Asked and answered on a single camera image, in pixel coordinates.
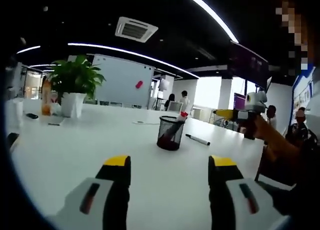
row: pen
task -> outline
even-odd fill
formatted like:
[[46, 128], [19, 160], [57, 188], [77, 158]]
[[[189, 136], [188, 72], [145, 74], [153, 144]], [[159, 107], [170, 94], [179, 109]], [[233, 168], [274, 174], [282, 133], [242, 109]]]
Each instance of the pen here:
[[197, 138], [197, 137], [195, 137], [195, 136], [191, 136], [190, 134], [186, 134], [185, 136], [189, 137], [189, 138], [192, 139], [192, 140], [195, 140], [195, 141], [197, 141], [197, 142], [200, 142], [200, 143], [202, 143], [202, 144], [204, 144], [204, 145], [207, 145], [207, 146], [210, 145], [210, 142], [209, 142], [209, 141], [205, 141], [205, 140], [202, 140], [202, 139]]

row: green leaves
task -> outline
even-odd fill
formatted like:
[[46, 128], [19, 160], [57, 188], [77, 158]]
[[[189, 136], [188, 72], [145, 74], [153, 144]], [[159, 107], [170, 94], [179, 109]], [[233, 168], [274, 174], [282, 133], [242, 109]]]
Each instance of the green leaves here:
[[86, 93], [94, 97], [96, 86], [101, 86], [106, 79], [97, 71], [101, 69], [87, 61], [86, 56], [77, 56], [74, 62], [54, 61], [51, 74], [52, 89], [61, 96], [67, 93]]

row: led light strip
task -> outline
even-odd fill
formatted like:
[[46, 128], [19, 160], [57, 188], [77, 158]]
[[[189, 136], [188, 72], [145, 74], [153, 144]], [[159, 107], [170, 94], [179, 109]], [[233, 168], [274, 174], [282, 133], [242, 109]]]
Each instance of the led light strip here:
[[24, 49], [24, 50], [22, 50], [22, 51], [18, 51], [17, 54], [20, 54], [20, 53], [26, 52], [26, 51], [30, 51], [30, 50], [34, 50], [34, 49], [38, 49], [38, 48], [40, 48], [40, 47], [41, 47], [41, 46], [33, 46], [33, 47], [30, 47], [30, 48], [26, 48], [26, 49]]
[[59, 66], [59, 65], [57, 65], [57, 64], [43, 64], [43, 65], [33, 65], [30, 67], [42, 67], [42, 66]]
[[224, 32], [230, 37], [230, 39], [234, 42], [239, 43], [234, 34], [231, 32], [229, 27], [225, 24], [225, 22], [214, 12], [213, 9], [210, 8], [203, 0], [192, 0], [202, 9], [204, 9], [224, 30]]
[[152, 57], [149, 57], [149, 56], [145, 56], [145, 55], [141, 55], [141, 54], [138, 54], [136, 52], [132, 52], [132, 51], [126, 51], [126, 50], [122, 50], [122, 49], [118, 49], [118, 48], [114, 48], [114, 47], [109, 47], [109, 46], [100, 46], [100, 45], [92, 45], [92, 44], [84, 44], [84, 43], [68, 43], [68, 46], [86, 46], [86, 47], [96, 47], [96, 48], [103, 48], [103, 49], [107, 49], [107, 50], [113, 50], [113, 51], [120, 51], [120, 52], [124, 52], [124, 53], [128, 53], [128, 54], [131, 54], [131, 55], [135, 55], [135, 56], [140, 56], [140, 57], [143, 57], [143, 58], [146, 58], [148, 60], [152, 60], [152, 61], [156, 61], [158, 63], [161, 63], [161, 64], [164, 64], [164, 65], [167, 65], [167, 66], [170, 66], [172, 68], [175, 68], [179, 71], [182, 71], [184, 73], [187, 73], [193, 77], [196, 77], [199, 79], [199, 76], [196, 76], [195, 74], [192, 74], [186, 70], [183, 70], [177, 66], [174, 66], [174, 65], [171, 65], [169, 63], [166, 63], [164, 61], [160, 61], [160, 60], [157, 60], [157, 59], [154, 59]]

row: bottle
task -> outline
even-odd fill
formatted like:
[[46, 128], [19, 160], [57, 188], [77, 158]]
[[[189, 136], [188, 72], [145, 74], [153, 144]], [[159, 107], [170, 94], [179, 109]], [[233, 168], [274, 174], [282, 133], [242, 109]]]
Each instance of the bottle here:
[[48, 80], [48, 78], [46, 78], [42, 86], [42, 104], [41, 104], [41, 112], [44, 116], [51, 115], [50, 93], [51, 93], [51, 83]]

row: monitor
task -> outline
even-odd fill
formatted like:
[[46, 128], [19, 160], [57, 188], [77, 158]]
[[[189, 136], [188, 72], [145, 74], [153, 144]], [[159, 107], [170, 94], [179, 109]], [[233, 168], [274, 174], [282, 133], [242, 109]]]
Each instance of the monitor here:
[[267, 88], [269, 63], [248, 48], [231, 41], [227, 70], [235, 76]]
[[245, 108], [246, 96], [235, 93], [233, 99], [233, 108], [236, 110], [243, 110]]

